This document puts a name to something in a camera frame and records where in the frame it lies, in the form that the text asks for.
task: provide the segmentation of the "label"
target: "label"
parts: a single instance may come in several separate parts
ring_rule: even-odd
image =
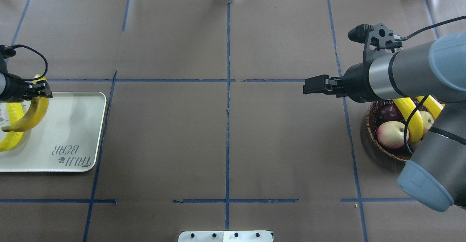
[[[58,163],[63,166],[73,166],[73,167],[88,167],[91,166],[91,157],[90,156],[80,156],[78,155],[79,145],[78,144],[68,144],[68,145],[56,145],[52,151],[52,155],[60,156],[58,158]]]

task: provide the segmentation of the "black cable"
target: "black cable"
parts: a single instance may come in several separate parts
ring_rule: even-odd
[[[446,20],[446,21],[443,21],[443,22],[440,22],[440,23],[433,24],[431,26],[424,27],[423,29],[419,29],[418,31],[412,33],[411,35],[401,37],[401,41],[406,41],[406,40],[410,39],[411,37],[417,35],[418,33],[424,32],[424,31],[429,30],[431,28],[438,27],[438,26],[441,26],[441,25],[445,25],[445,24],[448,24],[448,23],[451,23],[451,22],[454,22],[454,21],[463,20],[463,19],[466,19],[466,15],[456,17],[456,18],[452,18],[450,20]]]
[[[414,108],[414,110],[411,112],[411,114],[408,116],[408,119],[406,120],[406,123],[404,125],[404,132],[403,132],[403,141],[404,141],[404,146],[406,147],[406,150],[408,150],[408,152],[411,154],[411,156],[413,155],[413,151],[411,150],[411,148],[409,147],[408,145],[408,124],[409,122],[411,121],[411,119],[413,118],[414,114],[416,114],[416,112],[419,110],[419,108],[424,104],[424,102],[429,98],[429,96],[424,96],[422,98],[422,100],[416,105],[416,108]]]
[[[12,48],[15,49],[15,48],[26,48],[26,49],[29,49],[31,51],[33,51],[34,53],[36,53],[37,55],[39,55],[40,57],[42,57],[42,59],[44,60],[45,62],[45,70],[44,70],[44,73],[38,77],[38,78],[31,78],[31,79],[23,79],[23,78],[16,78],[14,77],[14,79],[17,79],[17,80],[21,80],[21,81],[35,81],[35,80],[40,80],[42,79],[45,74],[47,74],[47,71],[48,71],[48,62],[47,62],[47,59],[45,59],[45,56],[42,56],[41,53],[39,53],[37,50],[35,49],[32,49],[30,48],[29,46],[25,46],[25,45],[12,45]]]

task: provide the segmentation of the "yellow banana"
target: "yellow banana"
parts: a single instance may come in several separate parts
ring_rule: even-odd
[[[424,98],[424,96],[416,97],[416,99],[418,99],[419,101],[421,101],[422,98]],[[443,110],[443,107],[444,107],[443,105],[438,103],[436,99],[433,98],[432,96],[429,96],[427,98],[427,100],[424,102],[424,106],[427,107],[427,109],[430,111],[434,119],[437,119],[438,115],[440,114],[440,112]]]
[[[10,123],[9,126],[2,126],[2,131],[26,132],[37,126],[37,124],[40,123],[40,121],[44,118],[45,113],[47,112],[48,100],[48,98],[42,98],[40,96],[33,98],[26,114],[21,119],[16,121],[16,123]]]
[[[10,124],[15,123],[24,116],[21,103],[7,103]],[[0,152],[14,148],[23,137],[23,132],[8,132],[7,136],[0,142]]]
[[[398,98],[393,99],[394,103],[400,110],[404,119],[407,120],[411,112],[416,108],[416,105],[411,98]],[[421,113],[416,111],[411,121],[408,124],[409,140],[408,143],[416,143],[421,140],[422,133],[424,132],[424,123],[422,122]]]

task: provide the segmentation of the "electrical cable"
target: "electrical cable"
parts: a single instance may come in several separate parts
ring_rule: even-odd
[[[411,154],[411,156],[414,154],[414,152],[411,150],[411,148],[408,145],[408,124],[413,118],[414,114],[419,110],[419,108],[424,104],[424,102],[429,98],[429,96],[424,96],[421,101],[416,105],[414,110],[411,112],[411,114],[408,116],[408,119],[406,120],[406,123],[404,124],[404,131],[403,131],[403,141],[404,141],[404,146],[406,147],[406,150]]]
[[[45,59],[45,56],[43,56],[41,53],[39,53],[37,50],[33,49],[33,48],[30,48],[29,46],[25,46],[25,45],[11,45],[11,46],[3,46],[1,45],[1,50],[5,50],[5,48],[8,48],[7,50],[10,50],[10,49],[16,49],[16,48],[26,48],[28,50],[31,50],[33,51],[34,53],[36,53],[37,55],[39,55],[40,57],[42,57],[42,59],[44,60],[45,62],[45,70],[44,70],[44,73],[38,77],[38,78],[28,78],[28,79],[24,79],[24,78],[19,78],[18,76],[12,76],[11,74],[9,73],[6,73],[6,72],[0,72],[1,74],[5,75],[5,76],[8,76],[10,78],[13,78],[13,79],[16,79],[16,80],[20,80],[20,81],[36,81],[36,80],[40,80],[42,79],[45,74],[47,74],[48,72],[48,62],[47,62],[47,59]]]
[[[458,21],[458,20],[463,20],[463,19],[466,19],[466,15],[463,15],[463,16],[460,16],[460,17],[456,17],[456,18],[452,18],[452,19],[450,19],[450,20],[446,20],[446,21],[443,21],[443,22],[440,22],[440,23],[433,24],[433,25],[431,25],[431,26],[424,27],[424,28],[419,29],[418,31],[412,33],[411,35],[402,36],[402,37],[401,37],[401,41],[406,41],[406,40],[410,39],[411,37],[417,35],[418,33],[424,32],[424,31],[429,30],[429,29],[431,29],[431,28],[439,27],[439,26],[441,26],[441,25],[445,25],[445,24],[448,24],[448,23],[451,23],[451,22],[454,22],[454,21]]]

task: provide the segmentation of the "blue tape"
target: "blue tape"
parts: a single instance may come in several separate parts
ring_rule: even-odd
[[[299,199],[230,199],[232,203],[296,203]]]
[[[100,141],[100,146],[99,146],[99,156],[98,156],[98,160],[97,160],[97,165],[95,166],[94,183],[92,184],[92,193],[91,193],[91,196],[90,196],[88,217],[87,217],[87,220],[86,220],[86,227],[84,229],[83,242],[87,241],[87,236],[88,236],[88,232],[89,232],[90,218],[91,218],[91,215],[92,215],[92,206],[93,206],[94,197],[95,197],[95,188],[97,186],[97,179],[99,177],[100,161],[102,160],[103,141],[105,139],[105,133],[107,132],[108,115],[110,114],[110,107],[112,106],[113,91],[115,89],[116,79],[117,79],[117,72],[115,71],[115,74],[113,75],[112,88],[110,89],[110,97],[108,98],[108,107],[107,107],[107,112],[105,114],[105,123],[103,125],[102,139]]]
[[[225,203],[225,199],[183,199],[178,201],[173,199],[175,204],[181,203]],[[296,203],[299,199],[285,198],[285,199],[230,199],[230,203]]]
[[[117,82],[228,82],[228,79],[144,79],[120,78]]]
[[[49,82],[111,82],[113,79],[94,79],[94,78],[81,78],[81,79],[48,79]]]
[[[332,28],[333,48],[335,50],[336,65],[338,66],[339,76],[342,76],[341,66],[340,66],[340,59],[338,58],[338,53],[337,53],[335,25],[333,24],[332,7],[331,7],[330,0],[327,0],[327,3],[328,3],[328,15],[330,16],[330,25],[331,25],[331,28]],[[355,156],[355,153],[354,153],[353,137],[351,135],[350,118],[348,116],[348,108],[346,106],[346,99],[345,98],[342,98],[342,99],[343,99],[343,109],[344,109],[344,112],[345,112],[345,119],[346,119],[346,128],[348,130],[349,143],[351,144],[351,156],[353,158],[353,172],[354,172],[354,179],[355,179],[355,183],[356,183],[356,192],[358,193],[358,204],[359,204],[359,214],[361,215],[361,226],[363,228],[364,242],[368,242],[367,232],[366,232],[366,219],[364,217],[363,201],[361,199],[361,189],[360,189],[360,186],[359,186],[358,167],[356,165],[356,156]]]
[[[175,204],[181,203],[225,203],[225,199],[183,199],[182,201],[178,201],[173,199]]]
[[[96,199],[95,203],[117,204],[116,199]],[[90,199],[0,199],[0,203],[90,203]]]
[[[305,79],[245,79],[241,82],[305,82]]]
[[[429,13],[429,18],[431,19],[431,24],[435,24],[434,22],[434,18],[432,17],[432,11],[431,11],[431,6],[429,5],[429,0],[425,0],[426,1],[426,6],[427,6],[427,12]],[[437,28],[434,27],[434,34],[436,36],[436,38],[438,39],[438,33],[437,33]]]
[[[330,3],[330,0],[327,0],[327,4],[328,4],[328,15],[330,16],[330,25],[332,28],[333,49],[335,50],[336,65],[338,66],[338,75],[341,76],[340,58],[338,58],[338,53],[336,52],[335,26],[333,25],[332,6]]]
[[[79,79],[64,79],[55,78],[49,79],[50,82],[112,82],[113,79],[105,78],[79,78]],[[119,78],[117,82],[228,82],[227,79],[151,79],[151,78]]]
[[[371,202],[377,202],[377,203],[383,203],[383,202],[416,202],[417,200],[411,197],[406,197],[406,198],[363,198],[363,199],[357,199],[357,198],[343,198],[340,200],[342,203],[355,203],[362,201],[364,203],[371,203]]]
[[[117,204],[116,199],[94,199],[94,203],[100,203],[100,204]]]
[[[124,32],[126,29],[126,18],[128,18],[128,10],[130,9],[130,0],[126,1],[126,11],[125,11],[125,18],[123,19],[123,27],[121,31]]]
[[[89,199],[0,199],[0,203],[89,203]]]
[[[18,38],[18,34],[20,32],[21,25],[23,24],[24,17],[26,15],[26,12],[28,11],[30,1],[31,0],[28,0],[26,2],[26,5],[24,6],[23,14],[21,15],[21,19],[20,19],[20,22],[18,23],[18,27],[16,28],[15,35],[13,36],[13,41],[11,42],[12,45],[14,45],[16,43],[16,39]],[[10,60],[10,59],[9,58],[5,59],[5,64],[8,64],[8,60]]]
[[[230,229],[230,6],[226,7],[226,173],[225,173],[225,230]]]

